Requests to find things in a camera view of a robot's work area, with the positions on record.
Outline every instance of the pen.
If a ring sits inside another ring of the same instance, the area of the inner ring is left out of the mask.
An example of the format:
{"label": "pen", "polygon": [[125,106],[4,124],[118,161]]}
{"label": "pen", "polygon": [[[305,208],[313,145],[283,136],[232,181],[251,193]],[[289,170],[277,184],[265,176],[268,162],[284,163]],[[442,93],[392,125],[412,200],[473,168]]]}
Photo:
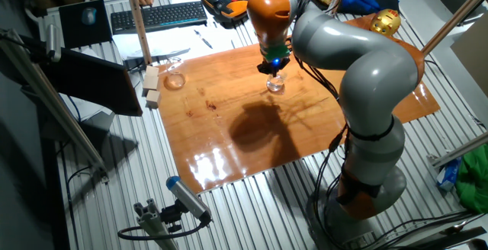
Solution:
{"label": "pen", "polygon": [[200,34],[200,33],[199,33],[197,30],[194,30],[194,31],[195,31],[195,33],[197,34],[197,36],[198,36],[198,37],[200,37],[200,39],[201,39],[201,40],[203,40],[203,42],[204,42],[205,44],[207,44],[207,46],[208,46],[208,47],[210,47],[211,49],[213,49],[213,47],[210,45],[210,43],[208,43],[208,41],[207,41],[207,40],[205,40],[203,37],[201,37],[201,34]]}

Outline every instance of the gray robot arm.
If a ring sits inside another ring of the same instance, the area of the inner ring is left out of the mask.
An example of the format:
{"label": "gray robot arm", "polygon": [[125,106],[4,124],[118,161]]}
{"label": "gray robot arm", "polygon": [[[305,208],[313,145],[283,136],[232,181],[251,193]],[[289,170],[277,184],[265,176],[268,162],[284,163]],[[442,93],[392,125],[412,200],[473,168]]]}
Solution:
{"label": "gray robot arm", "polygon": [[[293,19],[298,0],[289,1]],[[395,166],[403,152],[405,136],[401,122],[392,113],[418,84],[415,61],[392,40],[337,21],[313,3],[298,18],[291,44],[295,56],[310,66],[346,71],[339,103],[351,135],[342,186],[339,185],[338,197],[349,194],[343,197],[348,201],[341,204],[342,208],[357,220],[384,211],[406,186],[403,173]],[[347,177],[359,181],[361,186],[347,186],[351,184],[343,182]],[[373,188],[368,192],[372,207],[354,204],[361,201],[355,196],[364,186]],[[365,207],[364,211],[348,209],[351,203],[350,207]]]}

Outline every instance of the monitor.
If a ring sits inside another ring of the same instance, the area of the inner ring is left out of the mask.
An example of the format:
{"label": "monitor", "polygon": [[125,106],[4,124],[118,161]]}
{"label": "monitor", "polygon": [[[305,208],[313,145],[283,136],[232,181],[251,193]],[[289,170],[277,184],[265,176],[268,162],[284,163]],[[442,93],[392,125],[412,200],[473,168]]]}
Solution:
{"label": "monitor", "polygon": [[[31,50],[46,53],[46,43],[23,36],[21,39]],[[40,63],[40,67],[59,93],[100,104],[116,114],[143,114],[122,65],[62,48],[59,62]]]}

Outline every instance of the green cloth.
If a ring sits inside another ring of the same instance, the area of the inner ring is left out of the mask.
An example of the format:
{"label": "green cloth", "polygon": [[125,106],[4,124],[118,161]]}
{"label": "green cloth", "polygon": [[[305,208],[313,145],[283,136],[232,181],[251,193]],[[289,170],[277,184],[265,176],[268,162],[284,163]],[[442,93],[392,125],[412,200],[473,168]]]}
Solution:
{"label": "green cloth", "polygon": [[478,213],[488,213],[488,145],[463,156],[456,190],[464,207]]}

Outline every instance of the glass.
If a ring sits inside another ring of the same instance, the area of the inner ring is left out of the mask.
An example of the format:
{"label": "glass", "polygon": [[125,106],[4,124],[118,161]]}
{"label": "glass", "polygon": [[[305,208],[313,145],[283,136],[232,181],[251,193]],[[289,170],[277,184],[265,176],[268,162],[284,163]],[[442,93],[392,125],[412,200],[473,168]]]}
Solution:
{"label": "glass", "polygon": [[186,78],[183,69],[184,68],[182,60],[171,62],[168,64],[168,67],[166,68],[167,76],[165,77],[164,81],[164,86],[168,90],[178,90],[185,86]]}
{"label": "glass", "polygon": [[287,73],[283,71],[278,71],[274,77],[272,74],[268,76],[268,81],[266,82],[266,87],[271,92],[280,92],[284,90],[284,80],[287,78]]}

